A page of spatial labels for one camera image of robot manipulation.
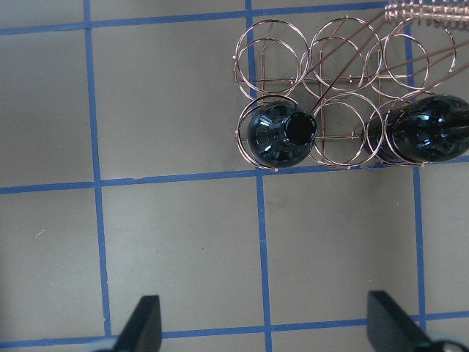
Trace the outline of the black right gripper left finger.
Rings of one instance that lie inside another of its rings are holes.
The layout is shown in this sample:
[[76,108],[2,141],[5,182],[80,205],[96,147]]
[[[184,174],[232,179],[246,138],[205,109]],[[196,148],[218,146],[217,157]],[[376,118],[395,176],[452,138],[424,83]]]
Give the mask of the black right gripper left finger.
[[113,351],[158,352],[162,344],[160,298],[142,296],[113,346]]

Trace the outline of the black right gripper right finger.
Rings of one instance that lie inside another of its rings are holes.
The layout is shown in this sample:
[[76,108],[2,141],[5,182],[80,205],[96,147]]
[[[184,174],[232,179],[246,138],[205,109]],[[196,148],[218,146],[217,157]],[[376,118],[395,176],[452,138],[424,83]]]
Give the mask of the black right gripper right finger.
[[367,294],[366,335],[374,351],[432,351],[431,339],[384,290]]

